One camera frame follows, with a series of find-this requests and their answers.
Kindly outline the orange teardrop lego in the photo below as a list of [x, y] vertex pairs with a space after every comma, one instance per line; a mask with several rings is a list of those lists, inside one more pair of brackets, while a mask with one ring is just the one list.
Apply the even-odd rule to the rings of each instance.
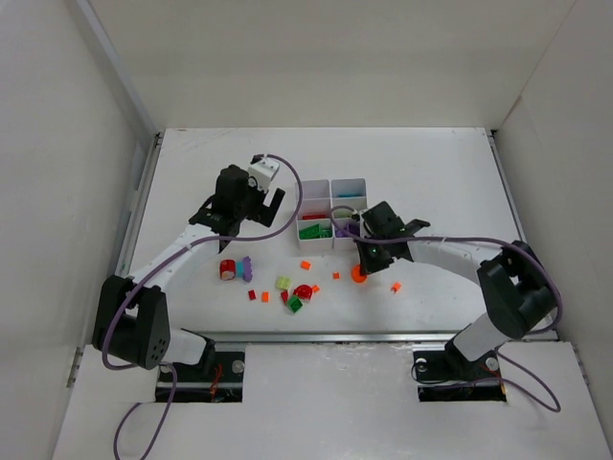
[[352, 280], [355, 283], [358, 283], [358, 284], [364, 283], [367, 280], [367, 278], [368, 278], [367, 275], [364, 275], [364, 274], [361, 273], [361, 268], [360, 268], [359, 265], [356, 265], [352, 269], [351, 277], [352, 277]]

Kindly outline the purple lego block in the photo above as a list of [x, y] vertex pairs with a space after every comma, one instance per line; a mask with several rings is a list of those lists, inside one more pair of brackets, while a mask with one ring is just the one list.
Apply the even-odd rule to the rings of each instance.
[[348, 238], [349, 236], [360, 236], [360, 228], [357, 225], [347, 224], [342, 228], [335, 229], [336, 238]]

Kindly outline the green lego plate piece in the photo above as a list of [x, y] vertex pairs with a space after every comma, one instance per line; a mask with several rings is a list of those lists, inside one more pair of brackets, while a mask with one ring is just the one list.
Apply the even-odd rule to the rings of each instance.
[[322, 237], [323, 228], [317, 223], [301, 229], [298, 232], [300, 240], [316, 240]]

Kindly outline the purple flower lego piece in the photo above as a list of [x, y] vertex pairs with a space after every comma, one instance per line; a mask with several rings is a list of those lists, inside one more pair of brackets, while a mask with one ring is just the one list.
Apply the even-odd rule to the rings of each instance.
[[237, 276], [245, 283], [250, 283], [253, 280], [253, 265], [252, 259], [249, 256], [243, 257], [236, 262]]

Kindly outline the red cylinder lego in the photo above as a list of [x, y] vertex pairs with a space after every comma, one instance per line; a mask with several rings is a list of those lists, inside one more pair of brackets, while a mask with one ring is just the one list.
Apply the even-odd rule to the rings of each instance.
[[225, 259], [219, 263], [219, 278], [221, 281], [231, 281], [237, 276], [237, 265], [235, 260]]

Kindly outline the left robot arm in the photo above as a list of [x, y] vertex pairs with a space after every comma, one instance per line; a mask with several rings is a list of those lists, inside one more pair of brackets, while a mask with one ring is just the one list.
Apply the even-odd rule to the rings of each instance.
[[270, 227], [285, 192], [269, 190], [280, 158], [256, 155], [249, 167], [221, 170], [214, 193], [199, 207], [183, 232], [145, 266], [102, 284], [92, 343], [103, 365], [119, 371], [157, 365], [201, 366], [213, 350], [205, 336], [170, 324], [169, 295], [196, 269], [239, 241], [245, 220]]

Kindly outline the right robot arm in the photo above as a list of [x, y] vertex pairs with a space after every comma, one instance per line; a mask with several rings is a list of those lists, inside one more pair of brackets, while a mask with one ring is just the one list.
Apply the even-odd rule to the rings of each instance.
[[447, 341], [440, 352], [420, 352], [416, 367], [427, 380], [478, 380], [495, 349], [520, 340], [550, 312], [560, 296], [532, 249], [522, 241], [422, 236], [428, 222], [403, 222], [382, 201], [361, 213], [364, 234], [356, 246], [363, 276], [396, 260], [433, 265], [476, 284], [485, 313]]

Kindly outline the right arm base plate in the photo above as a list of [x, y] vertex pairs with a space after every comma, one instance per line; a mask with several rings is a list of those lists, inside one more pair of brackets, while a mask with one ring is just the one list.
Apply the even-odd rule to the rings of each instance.
[[421, 403], [507, 401], [493, 351], [476, 361], [453, 361], [444, 350], [417, 350], [413, 359], [411, 376]]

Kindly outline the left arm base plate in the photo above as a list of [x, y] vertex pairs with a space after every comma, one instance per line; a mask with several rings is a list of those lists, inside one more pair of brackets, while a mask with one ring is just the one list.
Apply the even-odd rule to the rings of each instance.
[[241, 403], [245, 371], [244, 349], [221, 349], [210, 363], [175, 363], [174, 403]]

